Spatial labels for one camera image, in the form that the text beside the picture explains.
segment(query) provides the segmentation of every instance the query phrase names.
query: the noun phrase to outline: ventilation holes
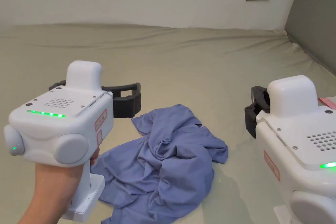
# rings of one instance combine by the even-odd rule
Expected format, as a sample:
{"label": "ventilation holes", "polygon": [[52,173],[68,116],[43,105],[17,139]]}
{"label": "ventilation holes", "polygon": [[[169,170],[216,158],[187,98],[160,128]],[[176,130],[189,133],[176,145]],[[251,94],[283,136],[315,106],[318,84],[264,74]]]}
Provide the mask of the ventilation holes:
{"label": "ventilation holes", "polygon": [[65,109],[66,107],[68,107],[73,102],[74,101],[72,101],[72,100],[54,98],[51,101],[48,101],[47,103],[45,103],[44,106],[51,106],[51,107]]}
{"label": "ventilation holes", "polygon": [[336,146],[335,146],[336,145],[336,136],[332,135],[331,132],[324,132],[324,133],[321,133],[321,134],[310,135],[310,136],[307,136],[307,139],[309,139],[310,142],[312,142],[321,151],[331,150],[331,149],[336,150]]}

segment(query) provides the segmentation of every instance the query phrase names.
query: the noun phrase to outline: crumpled blue cloth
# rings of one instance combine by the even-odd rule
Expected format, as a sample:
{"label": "crumpled blue cloth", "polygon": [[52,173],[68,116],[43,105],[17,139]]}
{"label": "crumpled blue cloth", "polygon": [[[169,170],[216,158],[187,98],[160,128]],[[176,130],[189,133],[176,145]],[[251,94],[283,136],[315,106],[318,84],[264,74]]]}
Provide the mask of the crumpled blue cloth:
{"label": "crumpled blue cloth", "polygon": [[192,212],[211,190],[212,161],[228,147],[181,104],[132,119],[143,136],[102,154],[100,200],[115,208],[102,224],[168,224]]}

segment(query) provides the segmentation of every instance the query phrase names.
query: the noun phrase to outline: human hand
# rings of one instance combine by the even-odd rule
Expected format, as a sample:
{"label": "human hand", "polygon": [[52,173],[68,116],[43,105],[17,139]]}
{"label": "human hand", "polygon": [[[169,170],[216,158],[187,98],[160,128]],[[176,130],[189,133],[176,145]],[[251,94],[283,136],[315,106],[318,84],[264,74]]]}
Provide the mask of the human hand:
{"label": "human hand", "polygon": [[[97,148],[90,158],[90,165],[95,163],[95,159],[99,156],[99,151],[100,149]],[[36,164],[35,193],[28,210],[19,224],[57,223],[67,211],[70,201],[76,192],[82,178],[83,167],[84,165],[66,168]],[[39,216],[39,221],[41,222],[37,222],[36,215]]]}

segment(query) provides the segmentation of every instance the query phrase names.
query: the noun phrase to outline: green indicator light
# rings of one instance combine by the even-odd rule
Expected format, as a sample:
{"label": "green indicator light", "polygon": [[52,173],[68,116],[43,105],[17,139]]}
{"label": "green indicator light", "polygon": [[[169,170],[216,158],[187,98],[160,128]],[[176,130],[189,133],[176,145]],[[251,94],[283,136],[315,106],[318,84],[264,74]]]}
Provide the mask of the green indicator light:
{"label": "green indicator light", "polygon": [[27,112],[34,113],[34,114],[46,114],[50,116],[65,117],[65,115],[63,114],[54,114],[54,113],[41,112],[41,111],[35,111],[35,110],[27,110]]}
{"label": "green indicator light", "polygon": [[325,165],[320,165],[321,168],[331,168],[331,167],[335,167],[336,166],[336,162],[332,162],[332,163],[328,163]]}

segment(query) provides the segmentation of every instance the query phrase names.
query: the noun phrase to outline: bed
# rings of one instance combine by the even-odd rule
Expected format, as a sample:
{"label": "bed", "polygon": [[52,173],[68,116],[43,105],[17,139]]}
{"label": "bed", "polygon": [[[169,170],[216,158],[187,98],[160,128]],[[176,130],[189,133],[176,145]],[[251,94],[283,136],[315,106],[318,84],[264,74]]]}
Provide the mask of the bed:
{"label": "bed", "polygon": [[[104,86],[140,82],[140,114],[181,103],[229,146],[228,162],[213,164],[210,194],[176,221],[183,224],[278,223],[273,207],[282,199],[244,125],[252,86],[304,74],[315,83],[319,97],[336,95],[336,77],[281,31],[18,26],[0,36],[1,125],[8,123],[11,110],[65,79],[67,66],[77,59],[99,62]],[[130,119],[116,119],[101,152],[138,137]],[[33,194],[33,164],[11,157],[4,139],[0,161],[1,220],[16,223]],[[98,202],[87,223],[100,223],[111,213],[112,207]]]}

